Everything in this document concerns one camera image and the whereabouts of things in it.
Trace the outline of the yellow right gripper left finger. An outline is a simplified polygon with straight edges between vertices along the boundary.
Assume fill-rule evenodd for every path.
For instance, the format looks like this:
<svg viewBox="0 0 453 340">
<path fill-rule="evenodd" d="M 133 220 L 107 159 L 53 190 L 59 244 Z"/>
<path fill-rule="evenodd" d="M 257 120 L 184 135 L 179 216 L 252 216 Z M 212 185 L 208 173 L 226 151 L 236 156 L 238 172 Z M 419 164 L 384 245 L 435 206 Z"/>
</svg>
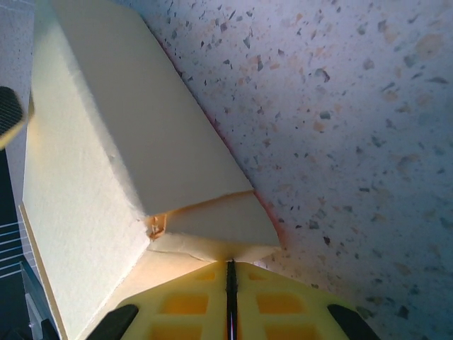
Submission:
<svg viewBox="0 0 453 340">
<path fill-rule="evenodd" d="M 137 293 L 86 340 L 236 340 L 236 268 L 215 262 Z"/>
</svg>

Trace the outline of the yellow paper box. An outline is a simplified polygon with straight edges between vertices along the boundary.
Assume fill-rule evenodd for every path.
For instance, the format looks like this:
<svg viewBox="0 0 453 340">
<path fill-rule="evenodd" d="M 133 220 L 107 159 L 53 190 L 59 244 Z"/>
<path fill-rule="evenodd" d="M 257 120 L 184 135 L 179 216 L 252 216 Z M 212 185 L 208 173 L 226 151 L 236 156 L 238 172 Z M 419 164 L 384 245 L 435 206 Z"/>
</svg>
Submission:
<svg viewBox="0 0 453 340">
<path fill-rule="evenodd" d="M 254 189 L 134 10 L 36 0 L 21 213 L 57 331 L 195 261 L 280 247 Z"/>
</svg>

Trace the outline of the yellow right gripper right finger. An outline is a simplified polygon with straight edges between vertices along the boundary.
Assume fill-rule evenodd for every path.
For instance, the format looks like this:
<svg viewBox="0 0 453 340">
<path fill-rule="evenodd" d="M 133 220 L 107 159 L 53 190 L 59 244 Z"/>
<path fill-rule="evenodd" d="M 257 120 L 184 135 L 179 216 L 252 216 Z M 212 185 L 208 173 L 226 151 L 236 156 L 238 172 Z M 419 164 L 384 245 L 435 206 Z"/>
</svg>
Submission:
<svg viewBox="0 0 453 340">
<path fill-rule="evenodd" d="M 229 340 L 381 340 L 351 304 L 249 263 L 229 263 Z"/>
</svg>

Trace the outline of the aluminium enclosure frame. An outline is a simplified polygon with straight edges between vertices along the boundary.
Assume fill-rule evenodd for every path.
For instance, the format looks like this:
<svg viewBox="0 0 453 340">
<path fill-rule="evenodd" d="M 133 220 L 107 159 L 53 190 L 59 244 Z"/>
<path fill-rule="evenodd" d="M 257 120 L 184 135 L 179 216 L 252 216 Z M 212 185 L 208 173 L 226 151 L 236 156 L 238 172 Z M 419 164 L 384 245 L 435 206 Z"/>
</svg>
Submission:
<svg viewBox="0 0 453 340">
<path fill-rule="evenodd" d="M 40 281 L 26 260 L 20 267 L 33 340 L 61 340 Z"/>
</svg>

